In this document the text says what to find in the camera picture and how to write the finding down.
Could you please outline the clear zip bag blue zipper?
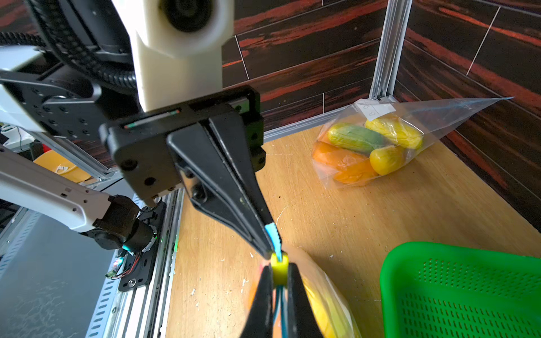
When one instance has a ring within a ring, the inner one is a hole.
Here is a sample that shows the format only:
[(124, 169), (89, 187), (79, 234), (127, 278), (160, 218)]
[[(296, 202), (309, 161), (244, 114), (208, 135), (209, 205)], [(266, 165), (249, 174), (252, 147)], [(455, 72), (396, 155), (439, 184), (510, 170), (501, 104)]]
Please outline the clear zip bag blue zipper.
[(335, 170), (312, 159), (314, 169), (327, 188), (365, 186), (403, 168), (422, 151), (498, 101), (497, 98), (461, 98), (398, 103), (360, 99), (327, 122), (315, 143), (325, 142), (364, 155), (367, 160), (345, 170)]

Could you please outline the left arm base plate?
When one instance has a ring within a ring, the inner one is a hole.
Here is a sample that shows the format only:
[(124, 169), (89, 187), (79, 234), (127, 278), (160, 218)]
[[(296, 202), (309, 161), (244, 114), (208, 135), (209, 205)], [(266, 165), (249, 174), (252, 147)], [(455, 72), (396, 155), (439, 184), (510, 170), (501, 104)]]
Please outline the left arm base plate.
[(118, 282), (118, 291), (127, 292), (148, 285), (152, 281), (165, 215), (166, 203), (164, 201), (160, 201), (155, 207), (143, 208), (138, 220), (153, 229), (154, 242), (146, 252), (134, 253), (133, 255), (127, 253), (122, 256), (123, 269), (117, 275), (122, 275), (124, 270), (129, 274), (114, 280)]

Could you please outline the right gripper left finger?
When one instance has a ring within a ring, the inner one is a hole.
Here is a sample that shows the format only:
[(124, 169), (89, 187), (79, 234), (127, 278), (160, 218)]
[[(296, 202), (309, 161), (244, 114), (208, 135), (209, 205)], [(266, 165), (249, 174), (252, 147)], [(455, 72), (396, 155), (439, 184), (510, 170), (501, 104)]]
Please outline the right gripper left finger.
[(261, 272), (240, 338), (269, 338), (273, 336), (273, 269), (265, 266)]

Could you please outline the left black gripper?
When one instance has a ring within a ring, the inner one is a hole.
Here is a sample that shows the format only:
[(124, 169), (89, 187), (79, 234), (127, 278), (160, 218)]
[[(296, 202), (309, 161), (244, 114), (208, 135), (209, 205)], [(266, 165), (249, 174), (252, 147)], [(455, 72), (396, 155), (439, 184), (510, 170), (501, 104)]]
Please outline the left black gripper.
[(186, 170), (198, 183), (190, 201), (234, 230), (265, 259), (273, 222), (256, 179), (266, 162), (261, 97), (249, 85), (109, 121), (99, 136), (123, 177), (148, 206), (177, 190)]

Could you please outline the large orange mango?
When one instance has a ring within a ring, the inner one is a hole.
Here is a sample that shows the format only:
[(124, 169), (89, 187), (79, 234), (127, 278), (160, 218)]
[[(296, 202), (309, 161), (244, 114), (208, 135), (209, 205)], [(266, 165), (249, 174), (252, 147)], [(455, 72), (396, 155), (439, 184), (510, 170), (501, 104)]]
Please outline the large orange mango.
[(316, 142), (312, 152), (315, 162), (335, 170), (345, 170), (367, 160), (364, 155), (342, 149), (325, 142)]

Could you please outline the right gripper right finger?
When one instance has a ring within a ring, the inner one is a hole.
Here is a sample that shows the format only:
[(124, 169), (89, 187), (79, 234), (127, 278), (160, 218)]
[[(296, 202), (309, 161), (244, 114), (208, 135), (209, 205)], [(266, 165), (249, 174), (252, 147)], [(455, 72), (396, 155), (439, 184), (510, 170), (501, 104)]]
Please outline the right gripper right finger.
[(289, 338), (323, 338), (316, 322), (296, 264), (291, 263), (287, 275), (287, 336)]

